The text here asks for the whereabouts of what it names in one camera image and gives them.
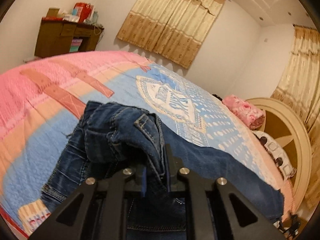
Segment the white patterned pillow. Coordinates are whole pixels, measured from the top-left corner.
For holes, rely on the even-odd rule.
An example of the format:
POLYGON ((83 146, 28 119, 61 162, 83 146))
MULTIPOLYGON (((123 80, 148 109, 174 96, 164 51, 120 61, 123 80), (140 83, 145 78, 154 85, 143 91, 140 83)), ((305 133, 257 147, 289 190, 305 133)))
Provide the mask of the white patterned pillow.
POLYGON ((268 152, 284 180, 292 178, 296 174, 296 168, 291 165, 287 153, 275 139, 262 131, 252 131, 261 145, 268 152))

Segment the pink and blue bedspread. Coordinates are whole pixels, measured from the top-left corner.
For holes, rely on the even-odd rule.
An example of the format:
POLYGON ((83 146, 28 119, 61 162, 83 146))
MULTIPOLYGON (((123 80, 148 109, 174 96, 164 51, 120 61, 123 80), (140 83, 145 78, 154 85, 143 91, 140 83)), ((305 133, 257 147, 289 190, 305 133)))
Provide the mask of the pink and blue bedspread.
POLYGON ((49 216, 40 201, 88 101, 115 101, 157 114, 175 133, 231 154, 284 195, 284 182, 253 133, 216 97, 135 53, 94 51, 49 57, 1 75, 1 215, 20 239, 49 216))

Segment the beige corner curtain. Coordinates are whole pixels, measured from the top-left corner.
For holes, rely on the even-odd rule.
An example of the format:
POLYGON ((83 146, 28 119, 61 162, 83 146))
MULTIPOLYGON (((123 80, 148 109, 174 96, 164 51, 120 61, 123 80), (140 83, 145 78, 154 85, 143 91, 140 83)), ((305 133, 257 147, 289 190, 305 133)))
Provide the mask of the beige corner curtain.
POLYGON ((311 173, 305 200, 319 202, 319 32, 296 25, 290 60, 272 93, 300 117, 311 144, 311 173))

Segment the beige window curtain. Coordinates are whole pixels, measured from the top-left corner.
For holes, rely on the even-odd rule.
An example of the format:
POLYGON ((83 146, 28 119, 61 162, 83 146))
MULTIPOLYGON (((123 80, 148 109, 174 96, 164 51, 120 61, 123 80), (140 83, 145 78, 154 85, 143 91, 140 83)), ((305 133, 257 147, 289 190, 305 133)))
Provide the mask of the beige window curtain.
POLYGON ((188 69, 225 0, 136 0, 117 39, 188 69))

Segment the dark blue denim jeans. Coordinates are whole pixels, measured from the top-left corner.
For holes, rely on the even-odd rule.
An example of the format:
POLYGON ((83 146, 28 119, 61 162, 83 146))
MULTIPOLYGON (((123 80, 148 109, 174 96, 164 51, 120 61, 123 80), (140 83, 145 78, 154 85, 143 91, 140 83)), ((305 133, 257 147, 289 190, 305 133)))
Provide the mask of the dark blue denim jeans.
POLYGON ((112 177, 143 165, 143 197, 128 207, 129 239, 185 239, 185 201, 169 196, 165 147, 203 178, 226 178, 269 221, 280 220, 284 197, 229 153, 194 145, 145 109, 90 101, 41 190, 41 200, 54 211, 87 178, 112 177))

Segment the stacked colourful books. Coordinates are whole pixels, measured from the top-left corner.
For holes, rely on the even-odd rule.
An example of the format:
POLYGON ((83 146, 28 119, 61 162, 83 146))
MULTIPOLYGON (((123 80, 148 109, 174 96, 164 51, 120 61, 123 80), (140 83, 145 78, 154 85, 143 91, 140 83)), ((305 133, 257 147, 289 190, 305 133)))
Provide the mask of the stacked colourful books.
POLYGON ((69 52, 70 53, 77 52, 79 50, 80 46, 81 46, 81 43, 82 43, 82 39, 81 38, 72 39, 69 52))

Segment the cream round wooden headboard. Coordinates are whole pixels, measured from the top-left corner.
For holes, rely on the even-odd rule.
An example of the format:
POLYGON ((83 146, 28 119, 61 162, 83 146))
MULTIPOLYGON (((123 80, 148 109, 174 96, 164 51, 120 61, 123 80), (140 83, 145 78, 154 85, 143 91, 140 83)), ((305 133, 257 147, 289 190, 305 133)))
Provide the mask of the cream round wooden headboard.
POLYGON ((311 145, 299 116, 286 104, 272 98, 253 98, 249 103, 266 113, 260 131, 270 135, 284 149, 296 169, 291 178, 295 207, 299 208, 306 194, 311 174, 311 145))

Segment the dark brown wooden cabinet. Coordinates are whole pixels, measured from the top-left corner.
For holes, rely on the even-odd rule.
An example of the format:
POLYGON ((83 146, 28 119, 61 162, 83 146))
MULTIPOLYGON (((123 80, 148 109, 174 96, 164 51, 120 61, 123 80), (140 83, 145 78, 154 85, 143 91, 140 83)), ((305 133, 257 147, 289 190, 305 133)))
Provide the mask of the dark brown wooden cabinet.
POLYGON ((99 25, 42 18, 34 55, 46 58, 68 54, 74 38, 82 39, 77 52, 94 51, 103 31, 104 27, 99 25))

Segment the red gift bag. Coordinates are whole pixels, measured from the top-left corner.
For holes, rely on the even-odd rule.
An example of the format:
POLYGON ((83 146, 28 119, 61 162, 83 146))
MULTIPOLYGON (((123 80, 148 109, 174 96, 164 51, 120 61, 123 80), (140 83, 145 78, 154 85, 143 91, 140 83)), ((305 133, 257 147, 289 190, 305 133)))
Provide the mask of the red gift bag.
POLYGON ((72 15, 78 16, 79 23, 83 23, 85 20, 90 19, 94 10, 94 5, 90 3, 77 2, 74 5, 72 15))

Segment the pink floral rolled blanket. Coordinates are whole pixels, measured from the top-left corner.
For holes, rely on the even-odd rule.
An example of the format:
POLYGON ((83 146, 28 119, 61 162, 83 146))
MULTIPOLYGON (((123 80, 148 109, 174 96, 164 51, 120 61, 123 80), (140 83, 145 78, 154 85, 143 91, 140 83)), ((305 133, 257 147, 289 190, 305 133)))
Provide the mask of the pink floral rolled blanket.
POLYGON ((263 110, 235 95, 223 98, 222 103, 251 130, 260 128, 265 121, 263 110))

